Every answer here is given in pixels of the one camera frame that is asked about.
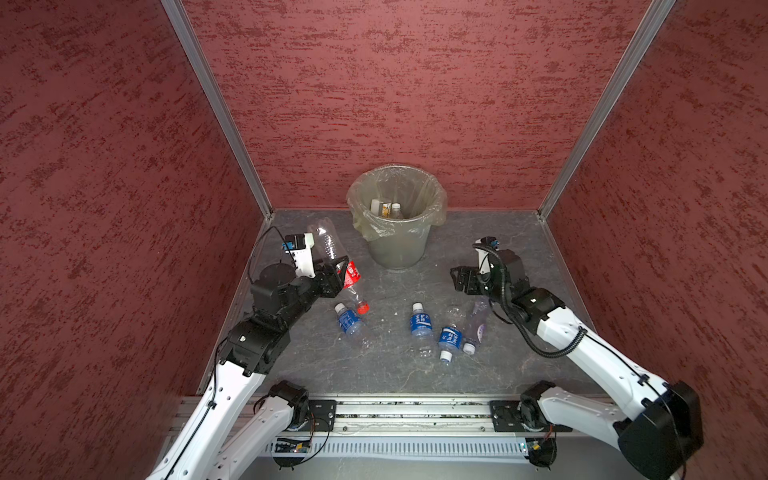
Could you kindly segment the clear purple tinted bottle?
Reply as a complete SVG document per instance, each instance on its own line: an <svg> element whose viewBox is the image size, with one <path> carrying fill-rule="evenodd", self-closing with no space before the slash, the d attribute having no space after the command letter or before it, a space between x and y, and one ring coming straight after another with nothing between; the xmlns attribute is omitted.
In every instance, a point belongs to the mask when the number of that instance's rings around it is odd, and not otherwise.
<svg viewBox="0 0 768 480"><path fill-rule="evenodd" d="M477 300L469 308L462 330L462 351L465 354L475 355L482 345L490 312L491 307L487 300Z"/></svg>

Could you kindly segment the blue label bottle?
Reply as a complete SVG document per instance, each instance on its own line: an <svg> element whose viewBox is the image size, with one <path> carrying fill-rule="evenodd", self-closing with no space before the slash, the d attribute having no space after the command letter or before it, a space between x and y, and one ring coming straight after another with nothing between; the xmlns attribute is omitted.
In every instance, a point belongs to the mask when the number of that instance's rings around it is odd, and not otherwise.
<svg viewBox="0 0 768 480"><path fill-rule="evenodd" d="M355 345L366 348L369 340L368 333L359 315L354 310L350 310L344 303L336 304L334 310L344 336Z"/></svg>
<svg viewBox="0 0 768 480"><path fill-rule="evenodd" d="M433 324L430 315L420 302L412 305L410 334L413 342L413 351L420 358L431 358L434 354L435 344Z"/></svg>
<svg viewBox="0 0 768 480"><path fill-rule="evenodd" d="M438 338L439 358L449 365L460 353L463 343L464 313L460 306L451 306L445 313L445 325Z"/></svg>

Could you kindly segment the clear bottle red label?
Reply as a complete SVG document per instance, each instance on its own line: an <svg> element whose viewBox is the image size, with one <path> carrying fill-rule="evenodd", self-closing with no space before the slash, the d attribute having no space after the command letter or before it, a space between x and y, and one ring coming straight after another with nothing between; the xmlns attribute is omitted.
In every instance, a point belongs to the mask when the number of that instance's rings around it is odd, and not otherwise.
<svg viewBox="0 0 768 480"><path fill-rule="evenodd" d="M321 218L311 223L308 230L314 239L314 257L333 265L342 280L343 289L339 297L359 315L366 314L370 306L360 285L361 274L344 247L333 221L328 217Z"/></svg>

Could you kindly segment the clear bottle white cap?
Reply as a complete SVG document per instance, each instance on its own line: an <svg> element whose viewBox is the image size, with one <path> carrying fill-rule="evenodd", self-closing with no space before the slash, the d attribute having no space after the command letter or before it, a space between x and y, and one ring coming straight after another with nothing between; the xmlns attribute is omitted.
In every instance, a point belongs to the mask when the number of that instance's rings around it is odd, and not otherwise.
<svg viewBox="0 0 768 480"><path fill-rule="evenodd" d="M391 219L396 219L396 220L404 218L404 215L403 215L403 212L402 212L402 207L401 207L401 205L399 203L393 202L390 205L389 217Z"/></svg>

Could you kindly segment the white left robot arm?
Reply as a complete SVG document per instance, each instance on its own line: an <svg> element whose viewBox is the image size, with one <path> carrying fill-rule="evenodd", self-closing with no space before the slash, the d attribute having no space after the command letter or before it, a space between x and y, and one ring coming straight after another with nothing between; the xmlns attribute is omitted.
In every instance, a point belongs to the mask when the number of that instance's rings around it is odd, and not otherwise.
<svg viewBox="0 0 768 480"><path fill-rule="evenodd" d="M252 284L253 313L233 327L216 355L211 380L153 479L238 479L281 432L309 421L306 389L281 381L239 431L240 413L290 342L290 329L320 298L344 287L348 259L317 261L311 277L292 266L265 267Z"/></svg>

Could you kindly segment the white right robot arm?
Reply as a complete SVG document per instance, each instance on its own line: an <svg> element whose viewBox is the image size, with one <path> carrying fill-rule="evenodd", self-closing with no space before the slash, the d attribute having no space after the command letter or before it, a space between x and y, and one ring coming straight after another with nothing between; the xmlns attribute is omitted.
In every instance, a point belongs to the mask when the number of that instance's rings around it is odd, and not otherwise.
<svg viewBox="0 0 768 480"><path fill-rule="evenodd" d="M450 275L457 291L487 300L491 312L514 326L525 343L547 359L567 358L609 397L601 402L573 394L550 381L524 391L516 418L539 445L555 455L555 427L586 434L617 449L646 479L683 479L702 447L698 394L683 381L671 384L641 367L590 329L556 295L533 287L522 259L499 250L493 237L473 245L474 266Z"/></svg>

